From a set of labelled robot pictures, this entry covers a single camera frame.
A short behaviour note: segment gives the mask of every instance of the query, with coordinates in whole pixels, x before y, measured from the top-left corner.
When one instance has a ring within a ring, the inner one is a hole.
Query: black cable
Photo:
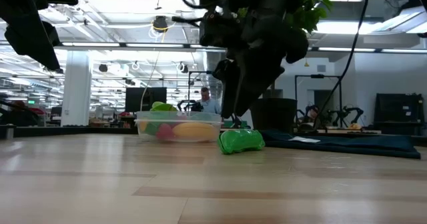
[[[368,8],[368,4],[369,4],[369,0],[365,0],[365,4],[363,6],[363,10],[362,10],[362,14],[360,15],[360,20],[359,20],[359,26],[358,26],[358,32],[354,35],[354,40],[353,40],[353,45],[352,45],[352,50],[350,51],[350,56],[348,57],[348,62],[346,65],[346,68],[344,69],[344,72],[342,73],[341,77],[338,79],[338,82],[335,84],[335,87],[332,89],[331,93],[329,93],[328,98],[326,99],[325,103],[323,104],[322,108],[320,109],[319,113],[323,113],[324,109],[326,108],[326,105],[329,103],[332,95],[334,94],[335,90],[338,88],[338,86],[341,84],[342,79],[346,76],[348,68],[350,67],[350,63],[352,62],[353,59],[353,55],[354,55],[354,49],[356,48],[356,44],[358,43],[358,38],[359,38],[359,31],[360,28],[363,24],[363,20],[365,18],[365,13],[366,13],[366,9]],[[317,130],[316,124],[317,124],[317,120],[318,120],[317,116],[314,119],[314,129]]]
[[[189,3],[187,0],[182,0],[187,6],[193,8],[193,9],[209,9],[210,7],[214,7],[218,4],[218,2],[208,3],[205,5],[194,5]]]
[[[387,4],[388,4],[389,6],[391,6],[391,7],[395,8],[395,9],[397,9],[397,10],[399,10],[399,9],[400,9],[400,7],[395,7],[395,6],[393,6],[389,0],[385,0],[385,1],[387,2]]]

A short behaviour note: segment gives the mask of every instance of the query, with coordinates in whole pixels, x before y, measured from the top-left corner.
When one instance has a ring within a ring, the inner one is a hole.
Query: black monitor
[[[145,87],[126,88],[125,111],[149,111],[155,101],[166,103],[167,88],[166,87],[149,87],[144,95],[141,110],[141,98]]]
[[[375,123],[423,123],[423,98],[417,94],[377,94]]]

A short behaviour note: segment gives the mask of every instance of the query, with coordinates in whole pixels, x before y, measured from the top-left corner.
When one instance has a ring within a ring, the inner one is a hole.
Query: paper
[[[303,138],[303,137],[294,137],[288,141],[301,141],[304,143],[318,143],[320,140],[310,139],[310,138]]]

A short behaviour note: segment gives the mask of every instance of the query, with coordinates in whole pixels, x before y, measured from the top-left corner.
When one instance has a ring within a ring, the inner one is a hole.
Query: fluorescent light
[[[182,44],[163,44],[163,43],[153,43],[153,44],[143,44],[143,43],[127,43],[128,47],[149,47],[149,48],[183,48]]]
[[[8,100],[8,101],[26,101],[27,98],[26,97],[9,97],[9,98],[6,98],[6,100]]]
[[[427,32],[427,22],[413,28],[412,30],[407,31],[407,33],[426,33]]]
[[[368,34],[373,32],[381,23],[363,23],[359,34]],[[316,33],[326,34],[356,34],[358,31],[358,22],[355,21],[323,21],[318,23]]]
[[[62,43],[67,47],[120,47],[119,43]]]
[[[18,74],[15,71],[8,70],[8,69],[5,69],[5,68],[0,68],[0,72],[9,73],[9,74],[13,74],[13,75],[17,75]]]
[[[417,16],[419,14],[421,14],[421,12],[401,14],[397,17],[393,17],[393,18],[381,23],[374,30],[372,30],[372,32],[391,31],[391,30],[393,30],[393,28],[400,26],[402,23],[409,21],[410,19],[414,18],[415,16]]]
[[[108,93],[100,93],[100,92],[93,92],[92,95],[97,95],[97,96],[111,96],[111,94]]]
[[[202,45],[190,45],[191,48],[206,48]]]
[[[319,51],[351,51],[351,48],[340,48],[340,47],[319,47]]]
[[[57,97],[57,98],[62,97],[61,95],[56,95],[56,94],[52,94],[52,93],[49,93],[49,95],[52,96],[52,97]]]
[[[337,52],[351,52],[352,49],[351,48],[347,48],[347,47],[319,47],[318,49],[319,51],[337,51]],[[373,48],[355,48],[354,52],[375,52],[375,49]]]
[[[31,83],[25,79],[21,79],[21,78],[14,78],[14,77],[10,77],[9,78],[11,80],[11,82],[13,82],[14,84],[19,84],[19,85],[31,85]]]
[[[375,52],[373,48],[355,48],[355,52]]]
[[[427,50],[420,49],[383,49],[382,53],[427,54]]]

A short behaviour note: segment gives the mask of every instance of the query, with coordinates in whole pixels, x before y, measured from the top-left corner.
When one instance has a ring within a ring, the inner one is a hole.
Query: computer monitor
[[[149,111],[155,101],[166,103],[167,88],[166,87],[149,87],[144,95],[141,110],[141,98],[145,87],[126,88],[125,111]]]

